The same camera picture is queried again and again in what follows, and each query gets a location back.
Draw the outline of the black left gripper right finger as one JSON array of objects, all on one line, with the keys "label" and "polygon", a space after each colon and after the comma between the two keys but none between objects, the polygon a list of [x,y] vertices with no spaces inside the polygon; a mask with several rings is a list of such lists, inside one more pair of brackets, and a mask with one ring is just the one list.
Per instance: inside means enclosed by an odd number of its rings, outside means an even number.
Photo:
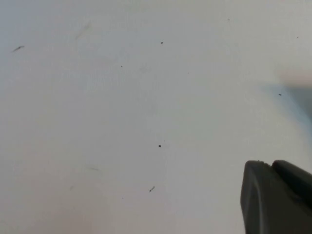
[{"label": "black left gripper right finger", "polygon": [[272,168],[288,185],[288,187],[311,209],[312,175],[285,160],[274,161]]}]

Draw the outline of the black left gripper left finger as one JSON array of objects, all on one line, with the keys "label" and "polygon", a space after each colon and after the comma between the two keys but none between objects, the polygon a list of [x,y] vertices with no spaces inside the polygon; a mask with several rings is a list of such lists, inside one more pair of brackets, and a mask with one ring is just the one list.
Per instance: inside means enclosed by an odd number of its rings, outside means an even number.
[{"label": "black left gripper left finger", "polygon": [[310,234],[310,209],[272,165],[245,163],[240,204],[247,234]]}]

